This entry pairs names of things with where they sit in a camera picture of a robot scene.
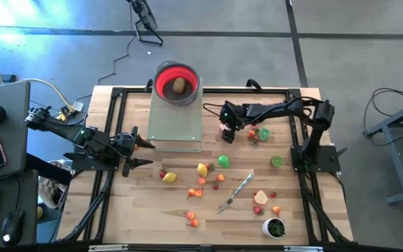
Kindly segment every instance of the wooden tabletop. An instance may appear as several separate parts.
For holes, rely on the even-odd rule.
[[[87,125],[104,129],[112,86],[95,86],[89,108]],[[303,96],[320,99],[318,88],[302,88]],[[278,94],[204,94],[203,102],[223,104],[225,100],[234,104],[282,102]],[[120,102],[115,105],[111,135],[114,134]],[[139,134],[147,135],[150,94],[129,94],[124,114],[122,132],[139,127]],[[270,130],[266,142],[254,145],[247,141],[247,131],[236,133],[233,144],[220,138],[218,117],[203,110],[203,139],[200,153],[163,153],[140,148],[134,157],[153,160],[154,163],[136,168],[128,178],[116,172],[106,220],[104,243],[139,244],[308,244],[306,223],[297,174],[292,170],[290,145],[292,139],[288,118],[274,118],[259,124]],[[326,132],[322,144],[330,144]],[[190,188],[201,188],[197,184],[198,163],[217,163],[220,155],[228,155],[230,168],[217,169],[208,175],[212,181],[218,174],[226,180],[219,190],[204,186],[202,198],[186,199]],[[283,158],[283,166],[273,168],[272,156]],[[161,181],[159,170],[178,175],[175,183]],[[88,208],[94,181],[93,171],[84,171],[72,180],[60,223],[58,238],[66,236],[82,218]],[[218,207],[226,202],[242,181],[254,174],[253,180],[236,196],[231,206],[218,214]],[[352,239],[348,214],[341,187],[330,174],[318,174],[318,183],[323,208],[332,222],[345,237]],[[264,206],[263,216],[253,213],[253,193],[263,190],[268,195],[276,191],[277,198],[269,199]],[[262,224],[275,215],[271,208],[281,208],[280,217],[287,225],[286,236],[270,239],[264,236]],[[99,222],[99,210],[93,223],[93,234]],[[198,228],[186,224],[184,213],[194,212],[199,220]],[[312,215],[317,237],[320,236],[318,219]]]

